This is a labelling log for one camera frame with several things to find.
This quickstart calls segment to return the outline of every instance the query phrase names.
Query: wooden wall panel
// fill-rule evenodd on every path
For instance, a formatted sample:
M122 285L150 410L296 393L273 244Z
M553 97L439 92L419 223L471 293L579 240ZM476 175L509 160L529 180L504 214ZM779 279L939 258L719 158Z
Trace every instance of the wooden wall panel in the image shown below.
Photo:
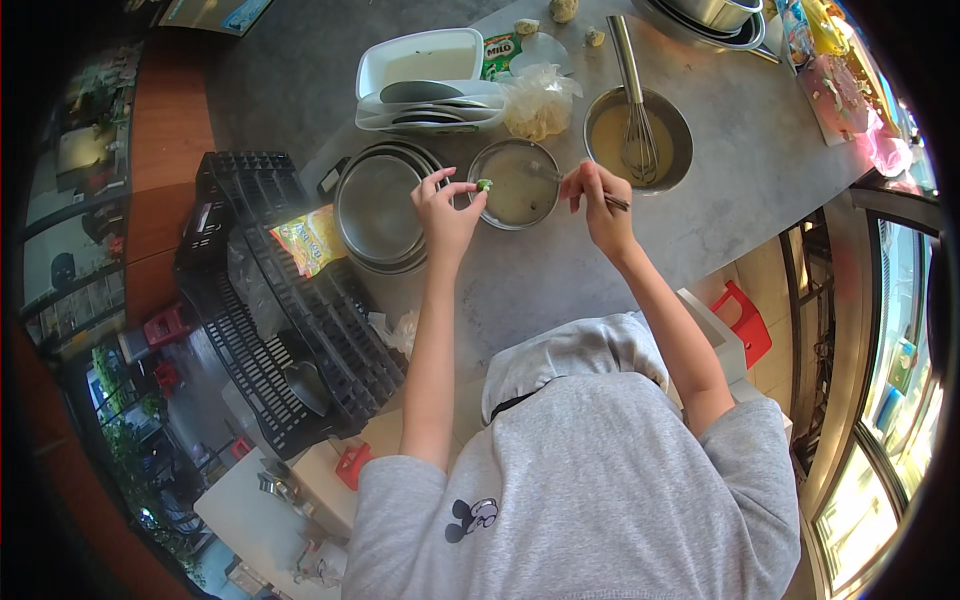
M139 327L180 298L168 250L127 265L127 329Z
M137 70L131 129L132 191L193 181L214 150L204 52L196 32L155 30Z
M7 330L19 398L4 401L21 403L35 449L59 444L38 461L102 564L131 598L190 598L187 589L143 545L110 502L67 417L60 389L33 344L17 323L9 323Z
M193 181L134 194L127 223L128 264L176 248L195 199Z

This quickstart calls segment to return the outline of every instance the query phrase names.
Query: milo packet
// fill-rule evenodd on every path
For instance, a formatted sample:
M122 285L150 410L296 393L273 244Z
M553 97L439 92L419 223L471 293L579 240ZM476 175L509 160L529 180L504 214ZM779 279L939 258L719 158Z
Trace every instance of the milo packet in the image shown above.
M483 40L483 70L480 77L488 82L510 77L510 60L518 54L520 41L514 32Z

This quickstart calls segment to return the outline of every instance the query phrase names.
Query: hand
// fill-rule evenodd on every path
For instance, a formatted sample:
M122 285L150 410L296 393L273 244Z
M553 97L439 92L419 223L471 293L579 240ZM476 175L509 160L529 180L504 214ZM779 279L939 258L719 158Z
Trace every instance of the hand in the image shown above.
M630 183L591 160L570 171L560 184L560 199L570 199L570 212L580 209L580 196L587 195L587 228L590 239L614 264L637 246L633 211L623 211L604 200L610 192L629 204L633 198Z
M410 192L423 227L431 264L451 268L454 273L460 268L460 261L473 237L473 229L487 205L487 192L477 194L470 206L463 210L457 210L450 203L455 194L475 192L476 183L456 181L436 191L437 182L453 175L456 170L456 167L441 169L423 178L420 185Z

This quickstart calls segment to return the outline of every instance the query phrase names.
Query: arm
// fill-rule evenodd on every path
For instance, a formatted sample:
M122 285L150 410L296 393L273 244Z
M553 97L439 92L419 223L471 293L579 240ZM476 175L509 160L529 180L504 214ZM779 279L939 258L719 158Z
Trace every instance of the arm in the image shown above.
M603 199L605 190L626 201L632 198L628 182L600 165L585 161L564 178L561 198L569 198L570 209L576 212L581 194L587 196L590 238L634 293L677 386L690 430L699 437L733 408L720 361L703 331L638 244L632 214L608 208Z
M481 192L464 210L450 205L454 194L476 191L474 183L451 183L435 191L437 181L454 171L456 167L434 173L410 194L430 258L403 394L400 434L400 454L442 470L446 470L453 435L453 284L487 203L487 193Z

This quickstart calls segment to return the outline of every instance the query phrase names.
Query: red plastic stool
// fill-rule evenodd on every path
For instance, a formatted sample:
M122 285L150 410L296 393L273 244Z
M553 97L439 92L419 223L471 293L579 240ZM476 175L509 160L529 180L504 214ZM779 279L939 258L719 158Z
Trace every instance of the red plastic stool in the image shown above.
M344 455L340 457L340 463L334 472L344 480L348 488L356 492L357 482L360 479L360 469L372 459L369 444L363 444L359 448L347 448L344 450Z
M159 385L160 390L163 391L163 396L168 399L173 393L173 386L180 383L177 370L169 360L165 360L156 366L156 369L154 369L154 377L156 378L156 384Z
M150 349L156 349L190 333L190 327L180 318L180 303L156 315L143 325Z
M770 341L770 334L767 332L763 317L760 316L760 311L756 310L756 306L747 298L747 295L732 281L727 282L727 291L720 300L713 303L710 312L715 313L730 298L736 300L742 311L740 320L733 324L731 330L743 342L743 350L747 355L747 369L749 369L767 353L773 342Z
M250 445L247 444L247 438L240 436L230 447L230 454L238 461L250 454Z

